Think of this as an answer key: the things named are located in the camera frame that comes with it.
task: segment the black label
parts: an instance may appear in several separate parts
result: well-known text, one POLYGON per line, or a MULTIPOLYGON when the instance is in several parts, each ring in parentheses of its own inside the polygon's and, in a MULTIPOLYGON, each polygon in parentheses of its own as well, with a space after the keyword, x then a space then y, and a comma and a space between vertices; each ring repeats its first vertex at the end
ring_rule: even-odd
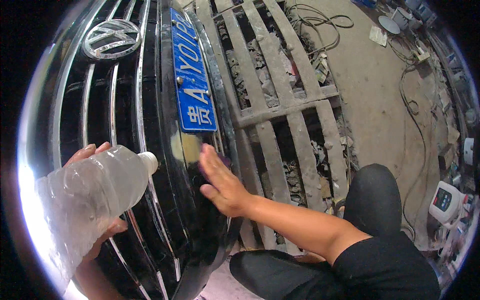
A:
POLYGON ((452 201, 452 194, 450 194, 444 189, 438 188, 438 192, 435 195, 435 200, 433 201, 433 205, 440 208, 444 212, 450 206, 451 201, 452 201))

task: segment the hand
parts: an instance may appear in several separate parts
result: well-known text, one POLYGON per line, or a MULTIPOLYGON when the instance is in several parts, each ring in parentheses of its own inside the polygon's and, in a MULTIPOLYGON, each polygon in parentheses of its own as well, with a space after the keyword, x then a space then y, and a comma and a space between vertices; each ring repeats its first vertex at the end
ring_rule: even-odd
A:
POLYGON ((251 205, 253 196, 223 164, 212 146, 203 144, 200 165, 204 169, 206 179, 211 183, 211 185, 202 185, 200 192, 224 215, 244 216, 245 209, 251 205))
MULTIPOLYGON (((68 162, 65 164, 64 167, 68 166, 73 162, 76 162, 85 158, 89 158, 93 154, 98 154, 108 149, 110 149, 109 142, 103 143, 99 148, 96 148, 95 144, 90 144, 87 147, 78 150, 68 160, 68 162)), ((105 233, 96 240, 96 242, 93 244, 92 249, 87 253, 87 255, 84 256, 82 263, 86 263, 95 259, 100 253, 100 248, 102 247, 103 242, 105 242, 108 238, 113 237, 115 234, 127 230, 127 228, 128 228, 127 222, 123 221, 122 219, 117 217, 115 220, 113 220, 112 224, 107 228, 105 233)))

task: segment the forearm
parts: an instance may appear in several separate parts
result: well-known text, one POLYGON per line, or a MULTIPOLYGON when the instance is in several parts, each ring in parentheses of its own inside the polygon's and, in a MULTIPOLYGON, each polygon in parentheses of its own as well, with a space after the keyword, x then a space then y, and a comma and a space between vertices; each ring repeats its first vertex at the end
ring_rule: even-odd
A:
POLYGON ((125 300, 95 261, 81 263, 75 272, 75 278, 89 300, 125 300))
POLYGON ((335 216, 260 196, 253 196, 249 202, 245 217, 270 227, 298 247, 321 255, 330 264, 343 250, 370 237, 335 216))

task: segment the license plate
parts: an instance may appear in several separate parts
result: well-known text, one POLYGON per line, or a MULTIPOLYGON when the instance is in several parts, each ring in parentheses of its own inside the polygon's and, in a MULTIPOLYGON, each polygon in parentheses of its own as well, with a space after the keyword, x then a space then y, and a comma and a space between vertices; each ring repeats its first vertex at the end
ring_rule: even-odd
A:
POLYGON ((193 25, 170 8, 178 112, 184 132, 217 130, 200 45, 193 25))

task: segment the car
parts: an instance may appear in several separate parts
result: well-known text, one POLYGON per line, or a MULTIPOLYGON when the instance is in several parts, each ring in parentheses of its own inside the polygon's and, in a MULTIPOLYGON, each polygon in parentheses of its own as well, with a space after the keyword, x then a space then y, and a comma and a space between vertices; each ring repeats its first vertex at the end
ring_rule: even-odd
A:
POLYGON ((212 144, 237 175, 239 160, 201 29, 193 12, 170 0, 84 0, 70 9, 40 58, 20 120, 21 205, 41 268, 52 258, 34 238, 48 234, 38 232, 47 227, 29 210, 34 180, 104 141, 150 151, 159 162, 140 202, 121 216, 128 230, 96 258, 121 295, 193 299, 225 261, 242 219, 222 215, 201 195, 198 155, 202 143, 212 144))

